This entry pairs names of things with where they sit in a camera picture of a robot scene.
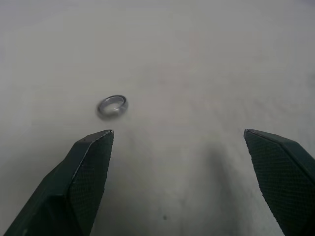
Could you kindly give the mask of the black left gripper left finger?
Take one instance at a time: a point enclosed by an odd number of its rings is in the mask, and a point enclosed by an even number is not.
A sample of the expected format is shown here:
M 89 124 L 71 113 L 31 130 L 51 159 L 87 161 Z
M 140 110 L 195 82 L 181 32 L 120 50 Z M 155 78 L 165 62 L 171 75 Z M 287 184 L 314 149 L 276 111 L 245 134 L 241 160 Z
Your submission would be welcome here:
M 44 177 L 5 235 L 90 235 L 104 193 L 113 141 L 113 130 L 78 140 Z

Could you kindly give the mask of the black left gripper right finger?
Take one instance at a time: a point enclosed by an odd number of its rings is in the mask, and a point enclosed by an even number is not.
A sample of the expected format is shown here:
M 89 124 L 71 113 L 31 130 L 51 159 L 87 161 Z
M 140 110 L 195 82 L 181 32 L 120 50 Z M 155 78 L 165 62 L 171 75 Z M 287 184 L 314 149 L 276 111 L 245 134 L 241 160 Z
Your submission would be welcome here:
M 260 191 L 286 236 L 315 234 L 315 159 L 297 142 L 244 131 Z

